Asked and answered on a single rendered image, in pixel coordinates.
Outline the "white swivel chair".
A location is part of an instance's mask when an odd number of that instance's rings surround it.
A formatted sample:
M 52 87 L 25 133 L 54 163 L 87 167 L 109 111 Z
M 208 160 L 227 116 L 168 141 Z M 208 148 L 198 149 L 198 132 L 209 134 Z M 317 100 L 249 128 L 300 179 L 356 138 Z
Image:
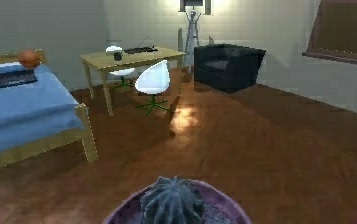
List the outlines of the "white swivel chair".
M 139 107 L 148 108 L 146 115 L 149 115 L 155 107 L 168 111 L 168 108 L 163 106 L 166 100 L 156 101 L 156 96 L 170 87 L 168 61 L 162 60 L 144 70 L 137 78 L 134 87 L 138 92 L 149 95 L 146 104 L 139 104 Z
M 133 87 L 133 81 L 132 80 L 125 80 L 125 77 L 135 71 L 134 68 L 128 68 L 128 69 L 122 69 L 122 70 L 117 70 L 117 71 L 112 71 L 109 73 L 110 77 L 118 77 L 120 78 L 120 81 L 114 85 L 115 88 L 123 88 L 126 89 L 127 87 L 132 88 Z

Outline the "light wooden desk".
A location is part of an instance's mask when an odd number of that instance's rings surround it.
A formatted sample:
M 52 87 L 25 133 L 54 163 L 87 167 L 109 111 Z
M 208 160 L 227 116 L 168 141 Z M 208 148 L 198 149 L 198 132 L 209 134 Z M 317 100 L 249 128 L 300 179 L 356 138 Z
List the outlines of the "light wooden desk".
M 90 69 L 93 68 L 99 72 L 103 85 L 107 111 L 108 114 L 112 116 L 113 108 L 110 95 L 110 84 L 108 83 L 107 79 L 107 74 L 109 72 L 153 65 L 162 60 L 168 60 L 177 62 L 178 74 L 179 78 L 181 78 L 184 55 L 184 52 L 157 46 L 156 51 L 154 52 L 143 52 L 137 54 L 124 53 L 121 61 L 115 61 L 114 57 L 110 56 L 106 52 L 80 54 L 79 58 L 84 66 L 91 98 L 94 98 L 94 88 L 92 84 Z

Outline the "tripod floor lamp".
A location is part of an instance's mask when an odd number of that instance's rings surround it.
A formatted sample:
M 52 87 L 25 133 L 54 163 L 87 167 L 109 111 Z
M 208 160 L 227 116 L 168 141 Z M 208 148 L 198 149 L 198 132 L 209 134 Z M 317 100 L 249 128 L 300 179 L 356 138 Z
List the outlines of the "tripod floor lamp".
M 188 21 L 184 45 L 184 64 L 188 72 L 194 65 L 194 48 L 200 45 L 198 21 L 202 15 L 211 14 L 212 0 L 179 0 L 179 11 L 184 12 Z

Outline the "cactus in purple pot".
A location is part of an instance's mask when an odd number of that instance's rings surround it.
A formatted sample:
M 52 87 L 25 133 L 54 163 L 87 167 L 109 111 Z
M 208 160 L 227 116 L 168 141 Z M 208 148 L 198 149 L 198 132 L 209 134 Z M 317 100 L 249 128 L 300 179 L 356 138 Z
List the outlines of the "cactus in purple pot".
M 232 198 L 199 180 L 160 176 L 124 200 L 103 224 L 252 224 Z

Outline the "wooden bed with blue cover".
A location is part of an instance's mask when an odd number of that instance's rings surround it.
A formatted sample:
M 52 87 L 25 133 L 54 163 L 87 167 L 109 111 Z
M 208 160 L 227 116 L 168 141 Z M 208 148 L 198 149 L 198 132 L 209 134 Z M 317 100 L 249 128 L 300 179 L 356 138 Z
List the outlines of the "wooden bed with blue cover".
M 85 104 L 74 99 L 46 65 L 34 83 L 0 88 L 0 168 L 80 141 L 89 162 L 98 158 Z M 16 53 L 0 55 L 0 73 L 22 71 Z

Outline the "orange basketball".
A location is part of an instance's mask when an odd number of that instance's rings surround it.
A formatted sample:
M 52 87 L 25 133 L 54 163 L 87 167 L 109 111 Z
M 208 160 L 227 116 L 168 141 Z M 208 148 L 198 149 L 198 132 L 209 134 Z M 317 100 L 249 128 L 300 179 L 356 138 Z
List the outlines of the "orange basketball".
M 36 68 L 41 63 L 41 59 L 36 51 L 32 49 L 26 49 L 18 53 L 18 62 L 23 67 L 32 69 Z

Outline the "dark laptop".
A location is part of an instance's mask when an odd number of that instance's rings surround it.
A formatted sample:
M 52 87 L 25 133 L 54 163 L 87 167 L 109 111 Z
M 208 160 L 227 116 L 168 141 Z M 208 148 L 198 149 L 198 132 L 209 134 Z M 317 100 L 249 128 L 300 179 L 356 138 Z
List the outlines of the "dark laptop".
M 33 69 L 0 73 L 0 89 L 37 82 Z

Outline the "dark framed window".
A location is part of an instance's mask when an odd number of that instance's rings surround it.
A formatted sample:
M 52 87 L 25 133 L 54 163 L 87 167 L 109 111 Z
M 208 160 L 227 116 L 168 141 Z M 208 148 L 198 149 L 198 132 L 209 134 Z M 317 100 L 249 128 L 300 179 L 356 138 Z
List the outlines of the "dark framed window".
M 321 0 L 302 55 L 357 65 L 357 0 Z

